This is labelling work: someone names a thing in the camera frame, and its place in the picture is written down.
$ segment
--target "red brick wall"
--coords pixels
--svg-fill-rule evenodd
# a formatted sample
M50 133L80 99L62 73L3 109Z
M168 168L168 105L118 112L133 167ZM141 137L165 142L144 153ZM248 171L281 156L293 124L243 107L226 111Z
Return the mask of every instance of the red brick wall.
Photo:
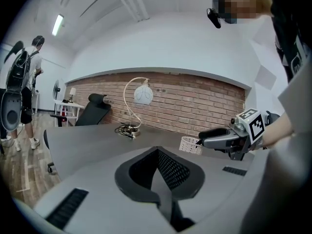
M86 78L68 84L65 98L72 87L77 89L74 102L86 105L92 93L106 94L112 110L104 123L127 122L129 115L123 102L123 89L135 77L150 79L154 98L149 106L133 104L135 89L131 83L126 90L126 101L141 118L142 123L186 135L224 126L232 116L244 109L245 90L221 81L192 76L163 73L122 73Z

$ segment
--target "chair headrest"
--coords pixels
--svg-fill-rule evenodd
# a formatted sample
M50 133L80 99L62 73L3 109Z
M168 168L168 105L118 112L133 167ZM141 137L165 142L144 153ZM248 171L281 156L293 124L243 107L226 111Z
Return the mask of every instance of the chair headrest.
M95 104L101 104L105 96L106 95L90 94L88 99L90 102L93 102Z

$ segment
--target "shorts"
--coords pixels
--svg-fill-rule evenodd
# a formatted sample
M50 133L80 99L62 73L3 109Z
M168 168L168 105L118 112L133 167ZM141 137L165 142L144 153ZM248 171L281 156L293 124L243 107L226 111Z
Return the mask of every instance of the shorts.
M22 91L21 91L21 102L22 102L22 111L20 114L20 121L23 124L28 124L30 122L32 122L32 94L31 91L29 90L29 88L25 87Z

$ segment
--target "gray desk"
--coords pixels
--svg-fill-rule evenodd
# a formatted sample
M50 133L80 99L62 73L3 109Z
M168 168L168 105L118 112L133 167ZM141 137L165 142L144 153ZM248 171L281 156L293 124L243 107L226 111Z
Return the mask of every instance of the gray desk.
M47 129L51 157L61 180L78 169L133 150L151 146L167 146L179 149L184 135L141 126L141 135L131 140L114 132L120 124L95 126L59 127ZM204 149L204 156L229 159L227 154ZM245 155L252 161L253 155Z

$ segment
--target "white basket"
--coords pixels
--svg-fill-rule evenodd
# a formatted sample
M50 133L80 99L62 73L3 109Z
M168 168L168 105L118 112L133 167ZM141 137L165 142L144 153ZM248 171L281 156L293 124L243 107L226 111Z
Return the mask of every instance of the white basket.
M203 151L202 145L196 145L198 141L199 139L197 138L182 137L179 150L192 154L201 155Z

